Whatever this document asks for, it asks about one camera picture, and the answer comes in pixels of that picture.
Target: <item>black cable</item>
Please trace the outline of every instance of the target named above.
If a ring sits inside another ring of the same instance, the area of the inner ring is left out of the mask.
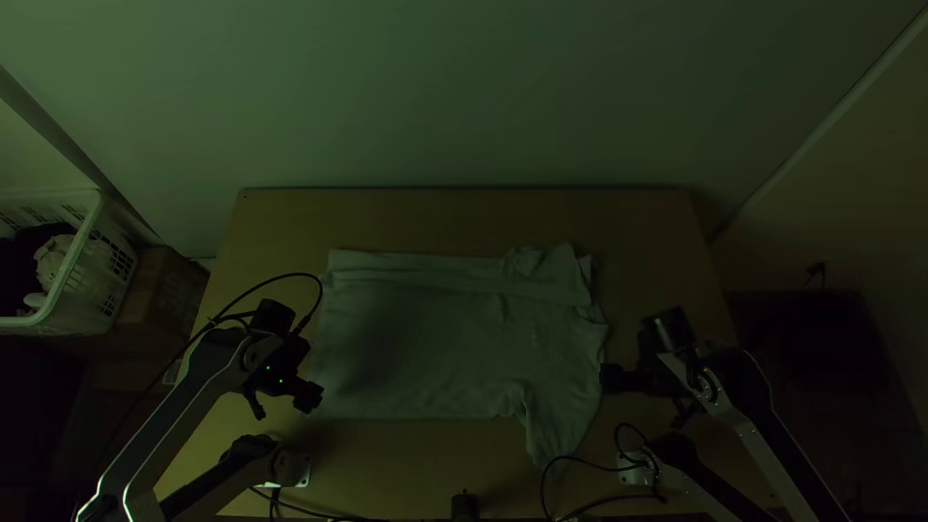
[[[274,488],[274,491],[271,493],[271,501],[268,502],[268,518],[271,519],[271,522],[274,522],[274,508],[277,508],[277,504],[280,502],[280,488]]]
[[[544,483],[548,477],[548,472],[551,471],[551,467],[556,462],[561,462],[562,460],[569,460],[570,462],[579,462],[580,464],[590,466],[591,468],[597,469],[599,471],[604,471],[604,472],[609,472],[609,473],[617,473],[617,472],[634,470],[637,468],[641,468],[645,465],[643,463],[639,463],[639,464],[635,464],[632,466],[625,466],[623,468],[609,468],[606,466],[600,466],[598,464],[594,464],[593,462],[590,462],[589,460],[584,460],[582,458],[575,457],[572,455],[561,455],[561,456],[556,456],[552,458],[551,461],[548,462],[548,464],[544,467],[544,470],[541,472],[541,484],[538,487],[538,496],[541,499],[541,510],[544,512],[544,519],[551,521],[551,522],[554,522],[554,519],[551,518],[551,513],[548,512],[548,504],[547,504],[547,501],[545,500],[545,493],[544,493]]]
[[[315,303],[313,303],[312,309],[303,319],[300,320],[300,323],[297,325],[297,329],[293,331],[293,335],[297,335],[300,333],[303,327],[309,322],[309,319],[312,318],[312,313],[316,311],[316,308],[319,307],[319,303],[322,301],[322,281],[316,275],[313,275],[307,272],[290,272],[287,274],[276,275],[274,277],[265,279],[255,284],[251,288],[248,288],[245,292],[242,292],[241,294],[239,294],[238,297],[236,297],[231,302],[229,302],[229,304],[224,306],[219,311],[219,313],[216,314],[216,316],[213,319],[210,319],[203,326],[203,328],[201,328],[196,334],[194,334],[190,338],[190,340],[184,345],[184,347],[178,350],[177,353],[174,354],[174,356],[170,359],[170,361],[168,361],[167,364],[164,365],[164,367],[158,372],[155,378],[152,379],[152,382],[150,382],[148,386],[145,387],[144,390],[142,390],[138,395],[135,396],[135,399],[132,401],[132,404],[130,404],[129,408],[123,413],[122,417],[120,417],[119,420],[116,422],[116,427],[113,429],[109,438],[106,440],[106,443],[103,445],[100,456],[97,457],[97,461],[94,463],[93,473],[96,473],[97,470],[100,468],[100,465],[102,464],[103,460],[106,458],[106,452],[109,450],[109,447],[112,446],[113,441],[116,440],[116,437],[119,436],[119,432],[122,431],[123,425],[129,419],[129,416],[131,415],[132,411],[134,411],[135,408],[138,407],[138,404],[142,401],[145,395],[147,395],[148,392],[150,392],[155,387],[155,385],[157,385],[158,382],[160,382],[161,377],[163,377],[164,374],[167,373],[167,370],[171,369],[171,366],[173,366],[174,363],[176,363],[177,360],[179,360],[187,352],[187,349],[189,349],[189,347],[196,341],[196,339],[198,339],[202,334],[204,334],[209,329],[215,328],[219,326],[220,324],[222,324],[222,322],[225,321],[225,313],[229,311],[232,308],[232,306],[237,305],[239,301],[249,296],[255,290],[258,290],[264,286],[267,286],[275,281],[286,279],[288,277],[309,277],[310,279],[314,280],[316,284],[319,286],[319,293],[316,295],[316,301]],[[240,322],[244,323],[244,321],[242,321],[241,318],[249,316],[250,313],[251,312],[247,312],[244,314],[242,313],[232,314],[230,315],[230,317],[233,319],[237,319]]]
[[[322,280],[319,277],[313,274],[305,274],[306,276],[312,277],[312,280],[316,281],[316,285],[319,286],[319,293],[316,295],[316,302],[312,304],[312,308],[309,309],[309,313],[303,316],[303,319],[297,323],[297,327],[293,329],[293,335],[299,335],[300,332],[306,328],[306,325],[309,324],[309,320],[312,319],[312,314],[315,313],[316,308],[319,307],[319,303],[322,302]]]
[[[602,506],[603,504],[609,504],[609,503],[624,501],[624,500],[635,500],[635,499],[661,500],[661,497],[659,495],[654,495],[653,493],[639,493],[639,494],[634,494],[634,495],[615,495],[612,497],[606,497],[604,499],[599,499],[595,502],[590,502],[589,504],[586,504],[584,506],[578,507],[577,509],[574,509],[570,513],[559,518],[558,522],[564,522],[565,520],[569,520],[575,516],[580,516],[583,513],[589,511],[590,509],[597,508],[599,506]]]
[[[619,456],[627,460],[628,462],[634,462],[635,464],[638,464],[639,466],[646,466],[648,464],[647,460],[643,458],[631,458],[630,456],[626,455],[625,452],[622,450],[622,445],[619,444],[619,432],[622,431],[622,428],[628,428],[634,431],[635,433],[637,433],[638,436],[641,437],[642,446],[646,446],[648,444],[648,437],[645,437],[645,434],[642,433],[640,429],[638,429],[632,424],[629,424],[628,422],[619,422],[618,424],[616,424],[616,429],[612,432],[612,442],[616,444],[616,450],[619,451]]]
[[[332,520],[333,522],[387,522],[386,520],[380,520],[376,518],[364,518],[362,516],[345,516],[345,515],[332,515],[326,513],[320,513],[318,511],[312,511],[306,509],[305,507],[294,506],[292,504],[283,502],[280,499],[275,499],[271,495],[267,495],[258,490],[258,488],[251,486],[248,488],[249,491],[262,497],[263,499],[269,501],[272,506],[280,506],[282,508],[292,509],[297,513],[307,514],[309,516],[315,516],[317,518],[326,518]]]

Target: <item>wooden table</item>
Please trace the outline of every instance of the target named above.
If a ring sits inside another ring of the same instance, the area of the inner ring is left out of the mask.
[[[249,189],[239,195],[210,278],[198,325],[252,284],[287,272],[325,272],[330,248],[500,257],[512,247],[571,242],[599,268],[597,294],[610,326],[606,354],[633,367],[639,320],[682,305],[697,335],[733,340],[733,328],[687,194],[681,190]],[[274,283],[262,297],[308,310],[311,281]],[[312,328],[305,335],[311,337]],[[467,488],[485,517],[541,516],[540,472],[515,419],[308,420],[286,397],[262,397],[256,421],[245,400],[227,394],[203,420],[161,478],[160,498],[218,461],[243,434],[269,433],[310,451],[306,489],[282,500],[331,513],[390,519],[448,518],[450,497]],[[649,436],[667,431],[669,401],[629,393],[603,398],[578,456],[615,465],[612,429],[630,421]],[[737,439],[711,420],[688,427],[706,460],[756,502],[773,500]],[[571,465],[548,488],[554,514],[600,497],[631,493],[609,474]],[[598,514],[696,512],[685,494],[671,501],[613,503]],[[266,517],[267,501],[244,492],[221,514]],[[299,516],[285,510],[287,516]]]

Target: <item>metal bracket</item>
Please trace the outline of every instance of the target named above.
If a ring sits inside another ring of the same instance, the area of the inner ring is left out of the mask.
[[[628,466],[634,466],[635,464],[639,464],[642,460],[646,461],[648,464],[627,471],[616,472],[616,476],[619,477],[622,484],[653,487],[660,476],[660,470],[653,467],[655,460],[650,454],[641,450],[634,450],[626,451],[625,456],[627,458],[623,458],[621,454],[616,457],[616,467],[626,468]]]

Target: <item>laundry basket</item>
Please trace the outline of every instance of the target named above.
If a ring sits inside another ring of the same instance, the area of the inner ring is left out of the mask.
[[[0,317],[0,334],[101,334],[119,311],[135,268],[135,250],[98,190],[0,196],[0,237],[54,222],[77,232],[42,307],[27,317]]]

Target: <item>cardboard box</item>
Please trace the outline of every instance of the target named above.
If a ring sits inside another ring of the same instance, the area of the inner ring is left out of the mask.
[[[165,352],[162,340],[187,342],[209,274],[168,246],[145,248],[113,329],[124,350]]]
[[[90,360],[92,388],[142,390],[187,344],[208,280],[206,270],[173,248],[143,248],[109,332],[45,340]]]

